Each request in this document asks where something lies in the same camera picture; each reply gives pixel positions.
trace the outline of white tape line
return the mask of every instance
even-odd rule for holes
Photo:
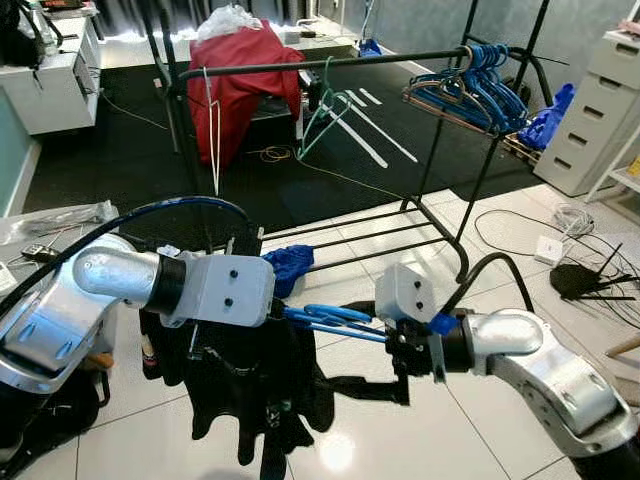
[[[378,100],[376,97],[367,92],[364,88],[360,89],[360,93],[369,99],[369,101],[375,103],[376,105],[382,105],[382,102]]]
[[[338,97],[340,100],[342,100],[343,102],[346,103],[346,100],[342,97]],[[371,120],[369,117],[367,117],[364,112],[362,110],[360,110],[358,107],[356,107],[355,105],[351,105],[351,110],[353,110],[360,118],[362,118],[365,122],[367,122],[369,125],[371,125],[373,128],[375,128],[378,132],[380,132],[380,134],[386,138],[387,140],[389,140],[391,143],[393,143],[396,148],[398,150],[400,150],[402,153],[404,153],[407,157],[409,157],[409,160],[411,160],[412,162],[418,163],[418,159],[416,157],[414,157],[411,152],[409,152],[406,148],[404,148],[402,145],[400,145],[398,142],[396,142],[393,138],[391,138],[389,136],[389,134],[387,134],[387,132],[385,132],[384,130],[382,130],[379,126],[377,126],[375,123],[373,123],[373,120]]]
[[[329,110],[326,105],[323,105],[322,108],[324,108],[326,111],[329,112],[329,115],[331,115],[331,118],[333,118],[334,120],[337,119],[338,121],[336,122],[338,125],[340,125],[342,128],[344,128],[344,130],[351,135],[351,137],[360,144],[360,146],[362,148],[364,148],[366,150],[366,152],[371,155],[371,158],[373,158],[375,160],[375,162],[380,165],[382,168],[387,168],[389,167],[389,164],[387,162],[384,161],[384,158],[382,158],[378,152],[376,152],[373,147],[371,145],[369,145],[367,142],[365,142],[364,138],[362,138],[360,135],[358,135],[358,133],[351,128],[347,122],[345,122],[344,120],[342,120],[341,118],[338,118],[338,116],[333,113],[331,110]]]
[[[352,90],[345,90],[345,92],[347,92],[347,95],[349,95],[351,97],[351,100],[353,100],[354,102],[356,102],[358,105],[360,105],[363,108],[367,107],[367,104],[364,103],[359,96],[357,96],[355,93],[353,93]]]

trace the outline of plastic bag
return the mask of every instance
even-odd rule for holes
[[[576,89],[572,83],[563,85],[554,96],[553,106],[545,109],[529,126],[520,130],[518,140],[535,150],[547,148],[575,93]]]
[[[197,42],[201,43],[220,35],[236,33],[243,27],[260,30],[260,20],[247,13],[240,5],[227,5],[216,8],[211,16],[198,27]]]
[[[116,216],[117,210],[111,205],[111,201],[106,200],[46,217],[33,219],[18,217],[15,222],[9,223],[3,231],[0,231],[0,245],[24,242],[83,223],[104,223]]]

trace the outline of white tile floor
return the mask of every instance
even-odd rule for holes
[[[554,206],[567,199],[541,185],[479,202],[477,214],[509,208],[548,221]],[[466,206],[449,191],[425,197],[425,203],[448,225],[457,227]],[[319,222],[333,225],[347,218],[381,213],[397,203]],[[640,232],[601,204],[587,209],[596,217],[599,233]],[[421,220],[415,214],[388,217],[361,225],[335,227],[312,234],[273,240],[265,250],[290,243],[317,245],[347,235],[378,231]],[[543,226],[517,223],[511,217],[491,222],[491,241],[509,248],[530,250]],[[348,242],[320,249],[317,264],[353,258],[383,248],[430,238],[430,227],[406,231],[386,239]],[[472,263],[492,251],[471,226],[464,246]],[[308,274],[294,289],[289,303],[341,304],[369,299],[374,279],[387,266],[401,261],[428,275],[434,282],[437,302],[442,304],[455,287],[459,267],[449,247],[432,245]],[[640,352],[611,360],[602,352],[628,338],[633,330],[602,311],[579,309],[562,302],[548,284],[549,268],[527,257],[517,258],[526,277],[538,313],[549,320],[569,347],[586,355],[612,380],[621,376],[637,381]],[[463,301],[467,307],[489,312],[520,306],[521,298],[502,266],[487,269],[479,286]],[[162,382],[145,381],[140,369],[136,315],[122,310],[117,337],[116,366],[111,372],[111,403],[100,413],[94,427],[40,459],[21,477],[57,480],[85,479],[231,479],[258,478],[259,460],[243,468],[236,462],[237,422],[222,418],[209,435],[192,441],[191,407],[182,386],[168,388]],[[318,335],[318,359],[328,375],[362,374],[370,380],[389,380],[392,370],[384,347],[357,340]],[[412,382],[410,408],[356,402],[336,396],[336,419],[325,434],[315,434],[316,445],[297,449],[289,457],[288,479],[510,479],[576,480],[570,462],[549,440],[519,396],[495,379],[450,374],[448,385],[430,379]],[[256,459],[260,458],[258,442]]]

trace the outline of white plastic bag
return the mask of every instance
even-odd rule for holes
[[[227,5],[216,8],[211,16],[198,27],[197,43],[220,35],[236,33],[242,27],[260,30],[260,20],[247,13],[240,5]]]

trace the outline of bottle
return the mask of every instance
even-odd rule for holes
[[[38,27],[42,42],[44,43],[44,53],[46,55],[55,55],[58,51],[53,35],[51,35],[51,29],[44,18],[44,11],[42,5],[38,0],[30,0],[29,8],[33,18],[33,23]]]

